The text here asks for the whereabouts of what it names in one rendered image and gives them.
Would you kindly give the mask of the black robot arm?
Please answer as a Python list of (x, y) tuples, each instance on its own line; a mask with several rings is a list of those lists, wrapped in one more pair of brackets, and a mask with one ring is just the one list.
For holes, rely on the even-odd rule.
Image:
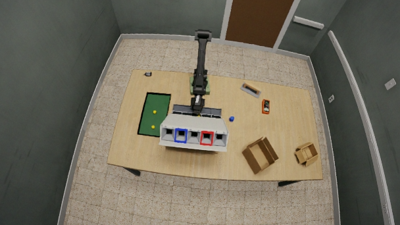
[[(203, 95), (206, 94), (207, 87), (207, 70), (204, 69), (205, 66), (205, 51), (207, 42), (211, 41), (212, 32), (209, 30), (200, 30), (195, 31), (195, 41), (199, 42), (199, 50), (198, 50), (198, 59), (197, 59), (197, 69), (194, 68), (193, 75), (193, 113), (200, 114), (200, 110), (203, 104)], [(201, 38), (201, 39), (198, 39)], [(208, 38), (208, 39), (207, 39)], [(194, 83), (195, 82), (195, 83)], [(205, 84), (204, 84), (205, 82)], [(205, 87), (205, 88), (204, 88)]]

